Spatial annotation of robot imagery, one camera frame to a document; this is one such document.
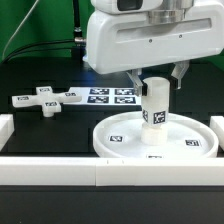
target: cross-shaped piece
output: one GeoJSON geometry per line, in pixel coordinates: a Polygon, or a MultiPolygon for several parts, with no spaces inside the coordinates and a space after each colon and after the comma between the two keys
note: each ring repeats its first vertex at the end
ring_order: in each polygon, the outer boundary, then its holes
{"type": "Polygon", "coordinates": [[[76,92],[53,93],[50,86],[37,87],[37,95],[13,96],[12,103],[16,108],[41,105],[44,117],[52,117],[61,112],[60,103],[80,102],[82,96],[76,92]]]}

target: white round plate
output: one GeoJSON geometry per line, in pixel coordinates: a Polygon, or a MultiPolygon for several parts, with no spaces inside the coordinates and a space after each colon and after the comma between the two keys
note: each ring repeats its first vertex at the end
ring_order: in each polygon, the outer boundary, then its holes
{"type": "Polygon", "coordinates": [[[149,146],[141,141],[141,112],[118,114],[94,129],[93,145],[105,158],[199,158],[216,157],[218,138],[206,125],[176,114],[168,117],[168,141],[149,146]]]}

